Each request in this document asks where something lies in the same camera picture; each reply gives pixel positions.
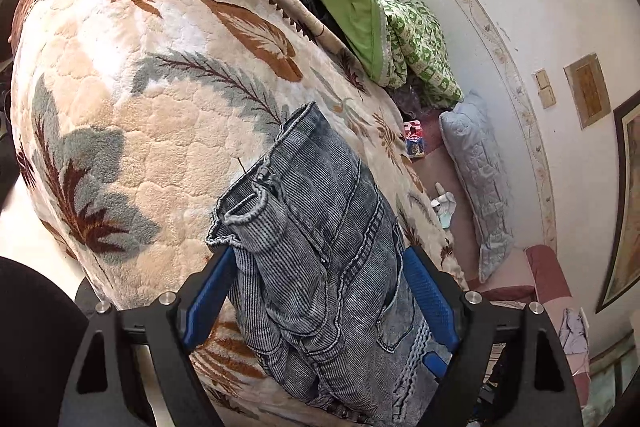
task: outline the gray pillow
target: gray pillow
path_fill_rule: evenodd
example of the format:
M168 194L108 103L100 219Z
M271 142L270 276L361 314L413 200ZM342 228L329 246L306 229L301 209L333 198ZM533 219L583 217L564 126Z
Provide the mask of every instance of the gray pillow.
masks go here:
M440 115L440 130L474 210L483 283L514 244L511 190L484 100L471 91L453 111Z

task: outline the beige plush blanket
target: beige plush blanket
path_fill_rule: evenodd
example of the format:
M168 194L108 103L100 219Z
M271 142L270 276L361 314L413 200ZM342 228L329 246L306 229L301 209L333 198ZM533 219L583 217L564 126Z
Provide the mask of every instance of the beige plush blanket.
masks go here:
M465 284L398 110L296 0L21 0L12 43L14 138L36 213L118 308L203 268L217 198L312 100L369 166L406 242ZM346 425L264 374L228 301L192 361L227 409Z

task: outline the jeans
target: jeans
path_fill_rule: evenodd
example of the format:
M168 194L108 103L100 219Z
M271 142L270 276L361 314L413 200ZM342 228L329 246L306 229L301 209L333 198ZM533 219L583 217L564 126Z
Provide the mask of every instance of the jeans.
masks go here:
M315 103L220 198L207 243L234 248L239 328L289 394L358 423L415 424L435 383L402 234Z

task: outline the blue grip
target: blue grip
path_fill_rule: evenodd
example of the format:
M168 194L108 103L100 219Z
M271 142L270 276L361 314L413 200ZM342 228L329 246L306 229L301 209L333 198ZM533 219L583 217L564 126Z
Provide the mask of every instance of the blue grip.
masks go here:
M228 247L187 311L186 329L182 343L189 353L209 337L211 327L220 313L226 294L236 279L237 270L236 255L233 248Z
M438 380L442 380L444 378L444 375L447 372L447 363L442 360L435 351L428 352L422 359L422 363Z
M404 277L433 333L433 338L437 343L444 344L450 353L455 353L460 338L456 333L451 307L413 248L404 250L402 259Z

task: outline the silver screw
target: silver screw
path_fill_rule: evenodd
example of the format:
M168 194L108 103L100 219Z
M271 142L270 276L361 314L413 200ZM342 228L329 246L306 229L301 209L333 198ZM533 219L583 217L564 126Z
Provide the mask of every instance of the silver screw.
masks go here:
M540 315L545 310L545 307L539 302L533 301L529 303L529 309L536 315Z
M173 293L173 292L164 292L164 293L160 294L160 296L158 297L158 300L164 306L168 306L169 304L172 304L175 301L175 293Z
M482 302L482 296L478 292L465 293L465 299L469 304L479 304Z
M100 301L95 305L95 310L98 313L106 313L111 309L111 303L109 301Z

